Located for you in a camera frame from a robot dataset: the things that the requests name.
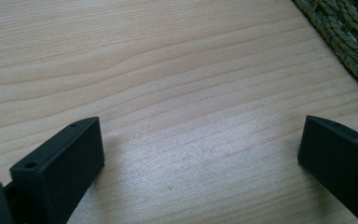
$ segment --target woven mat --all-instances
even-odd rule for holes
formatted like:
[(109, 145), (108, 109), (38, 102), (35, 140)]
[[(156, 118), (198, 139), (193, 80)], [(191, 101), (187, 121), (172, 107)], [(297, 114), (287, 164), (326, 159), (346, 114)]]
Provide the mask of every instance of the woven mat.
[(294, 0), (358, 78), (358, 0)]

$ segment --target wooden table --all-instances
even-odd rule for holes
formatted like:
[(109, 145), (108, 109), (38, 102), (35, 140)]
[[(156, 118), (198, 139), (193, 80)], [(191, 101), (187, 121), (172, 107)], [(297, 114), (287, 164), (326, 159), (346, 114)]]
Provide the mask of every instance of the wooden table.
[(0, 1), (0, 181), (102, 122), (69, 223), (358, 223), (297, 165), (308, 114), (358, 131), (358, 83), (291, 1)]

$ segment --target wood grain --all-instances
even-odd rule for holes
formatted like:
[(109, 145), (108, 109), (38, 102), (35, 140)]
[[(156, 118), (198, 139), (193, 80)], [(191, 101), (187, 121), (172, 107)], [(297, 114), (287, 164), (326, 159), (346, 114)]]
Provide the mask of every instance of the wood grain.
[(78, 119), (106, 166), (69, 223), (358, 223), (297, 165), (358, 83), (290, 1), (0, 1), (0, 181)]

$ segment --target screw hole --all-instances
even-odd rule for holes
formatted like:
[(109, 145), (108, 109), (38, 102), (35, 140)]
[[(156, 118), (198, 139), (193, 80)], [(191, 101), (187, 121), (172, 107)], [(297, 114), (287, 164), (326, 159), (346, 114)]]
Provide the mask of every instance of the screw hole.
[(36, 165), (37, 165), (37, 163), (36, 163), (36, 162), (34, 162), (34, 161), (30, 161), (30, 162), (28, 162), (27, 164), (25, 164), (25, 168), (27, 168), (27, 169), (31, 169), (31, 168), (36, 167)]

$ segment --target woven basket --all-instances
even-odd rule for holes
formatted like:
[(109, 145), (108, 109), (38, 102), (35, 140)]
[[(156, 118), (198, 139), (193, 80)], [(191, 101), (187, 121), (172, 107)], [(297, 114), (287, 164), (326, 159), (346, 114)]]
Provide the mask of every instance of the woven basket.
[(358, 78), (358, 0), (294, 0)]

